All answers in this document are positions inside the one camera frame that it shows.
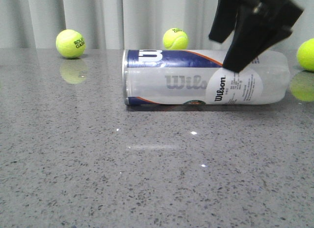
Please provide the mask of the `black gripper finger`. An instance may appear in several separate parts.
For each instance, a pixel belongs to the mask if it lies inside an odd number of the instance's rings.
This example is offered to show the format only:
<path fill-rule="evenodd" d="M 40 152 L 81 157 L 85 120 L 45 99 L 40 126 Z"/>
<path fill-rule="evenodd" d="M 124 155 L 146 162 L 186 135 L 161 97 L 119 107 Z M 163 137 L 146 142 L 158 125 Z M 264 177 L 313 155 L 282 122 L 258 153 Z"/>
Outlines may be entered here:
<path fill-rule="evenodd" d="M 233 41 L 223 61 L 240 72 L 271 46 L 288 38 L 304 9 L 293 0 L 233 0 L 236 19 Z"/>
<path fill-rule="evenodd" d="M 236 0 L 218 0 L 209 32 L 209 40 L 223 43 L 235 28 L 238 4 Z"/>

